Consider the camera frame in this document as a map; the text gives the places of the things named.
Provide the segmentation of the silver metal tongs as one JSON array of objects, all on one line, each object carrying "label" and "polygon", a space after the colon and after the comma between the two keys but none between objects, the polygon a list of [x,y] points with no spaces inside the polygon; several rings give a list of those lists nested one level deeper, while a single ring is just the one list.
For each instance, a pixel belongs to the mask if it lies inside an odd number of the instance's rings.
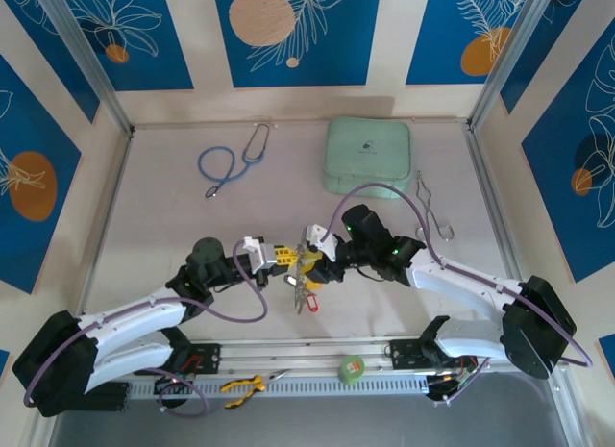
[{"label": "silver metal tongs", "polygon": [[416,172],[416,191],[415,196],[421,203],[424,211],[424,219],[430,228],[430,234],[438,234],[444,241],[451,241],[455,238],[455,231],[450,224],[441,225],[431,209],[432,193],[426,186],[423,174],[420,170]]}]

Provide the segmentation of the green tape roll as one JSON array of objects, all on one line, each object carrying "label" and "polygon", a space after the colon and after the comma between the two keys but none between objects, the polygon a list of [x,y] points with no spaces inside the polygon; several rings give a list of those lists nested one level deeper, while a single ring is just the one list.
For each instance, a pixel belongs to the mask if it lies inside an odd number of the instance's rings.
[{"label": "green tape roll", "polygon": [[342,384],[354,385],[362,378],[364,372],[365,363],[363,358],[358,355],[348,355],[340,362],[337,376]]}]

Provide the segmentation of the black controller board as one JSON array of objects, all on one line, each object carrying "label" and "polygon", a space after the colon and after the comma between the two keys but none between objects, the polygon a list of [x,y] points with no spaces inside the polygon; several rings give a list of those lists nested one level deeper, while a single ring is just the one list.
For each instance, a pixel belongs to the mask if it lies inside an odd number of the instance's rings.
[{"label": "black controller board", "polygon": [[479,370],[480,362],[475,356],[448,360],[442,368],[426,377],[427,397],[436,406],[450,405],[476,378]]},{"label": "black controller board", "polygon": [[159,395],[189,395],[193,390],[179,377],[161,376],[154,382],[154,394]]}]

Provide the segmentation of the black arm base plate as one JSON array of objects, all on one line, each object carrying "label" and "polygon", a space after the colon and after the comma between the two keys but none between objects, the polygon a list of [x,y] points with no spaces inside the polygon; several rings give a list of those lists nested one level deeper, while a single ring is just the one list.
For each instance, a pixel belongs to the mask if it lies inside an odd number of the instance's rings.
[{"label": "black arm base plate", "polygon": [[185,346],[171,358],[170,371],[182,375],[215,375],[218,373],[221,350],[219,343]]},{"label": "black arm base plate", "polygon": [[431,369],[432,363],[422,350],[419,339],[393,339],[388,343],[388,356],[394,370]]}]

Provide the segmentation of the blue stethoscope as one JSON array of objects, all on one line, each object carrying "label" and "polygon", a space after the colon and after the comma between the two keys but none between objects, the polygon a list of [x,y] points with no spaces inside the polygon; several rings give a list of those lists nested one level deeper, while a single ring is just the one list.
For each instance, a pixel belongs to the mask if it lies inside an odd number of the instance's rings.
[{"label": "blue stethoscope", "polygon": [[[211,186],[206,190],[204,197],[206,199],[214,198],[226,184],[241,179],[250,168],[260,164],[266,153],[271,130],[275,128],[276,125],[272,123],[256,123],[239,156],[232,148],[225,145],[216,145],[205,149],[197,160],[201,176],[211,182]],[[207,166],[213,164],[214,159],[227,160],[227,167],[224,172],[209,172]]]}]

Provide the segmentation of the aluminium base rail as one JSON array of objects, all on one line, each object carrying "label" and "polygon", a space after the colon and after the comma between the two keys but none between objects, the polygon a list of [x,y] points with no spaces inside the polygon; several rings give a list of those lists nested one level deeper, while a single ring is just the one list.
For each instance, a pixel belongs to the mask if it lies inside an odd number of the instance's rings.
[{"label": "aluminium base rail", "polygon": [[363,358],[368,375],[392,371],[430,372],[444,364],[432,365],[431,369],[394,370],[388,356],[388,343],[393,339],[314,339],[314,340],[227,340],[222,346],[218,373],[215,375],[252,375],[260,372],[289,369],[294,376],[323,376],[337,372],[342,359],[348,355]]}]

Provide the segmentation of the aluminium frame post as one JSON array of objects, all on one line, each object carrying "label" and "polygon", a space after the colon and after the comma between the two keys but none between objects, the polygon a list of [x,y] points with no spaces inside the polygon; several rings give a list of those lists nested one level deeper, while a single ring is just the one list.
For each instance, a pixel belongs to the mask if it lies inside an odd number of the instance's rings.
[{"label": "aluminium frame post", "polygon": [[480,92],[477,103],[468,116],[468,128],[476,134],[497,98],[510,72],[523,53],[529,38],[541,20],[551,0],[528,0],[513,25],[500,56],[494,63]]},{"label": "aluminium frame post", "polygon": [[124,112],[111,81],[65,0],[37,0],[79,66],[111,120],[128,138],[134,126]]}]

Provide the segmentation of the silver metal keyring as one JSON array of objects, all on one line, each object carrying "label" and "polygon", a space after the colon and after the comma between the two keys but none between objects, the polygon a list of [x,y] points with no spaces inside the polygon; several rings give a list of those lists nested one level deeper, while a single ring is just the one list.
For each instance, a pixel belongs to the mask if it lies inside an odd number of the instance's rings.
[{"label": "silver metal keyring", "polygon": [[307,278],[307,272],[312,265],[312,261],[308,258],[308,249],[303,245],[297,246],[297,261],[296,261],[296,275],[297,279],[302,282]]}]

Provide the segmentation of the mint green medicine bag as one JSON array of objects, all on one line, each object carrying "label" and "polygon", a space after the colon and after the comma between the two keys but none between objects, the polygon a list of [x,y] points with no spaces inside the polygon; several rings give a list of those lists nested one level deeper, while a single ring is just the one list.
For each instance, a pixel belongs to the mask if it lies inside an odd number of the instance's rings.
[{"label": "mint green medicine bag", "polygon": [[324,190],[347,194],[369,183],[406,192],[412,180],[412,135],[397,120],[342,116],[330,121],[321,174]]}]

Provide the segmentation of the yellow black pliers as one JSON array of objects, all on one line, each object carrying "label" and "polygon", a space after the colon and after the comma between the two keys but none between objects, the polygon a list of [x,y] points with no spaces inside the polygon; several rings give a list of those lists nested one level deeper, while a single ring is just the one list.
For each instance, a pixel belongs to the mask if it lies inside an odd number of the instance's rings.
[{"label": "yellow black pliers", "polygon": [[246,387],[246,392],[237,400],[225,404],[226,410],[241,407],[255,394],[264,392],[267,387],[289,372],[289,369],[277,370],[267,375],[256,375],[250,379],[238,379],[225,383],[220,387],[222,393],[229,393],[231,390]]}]

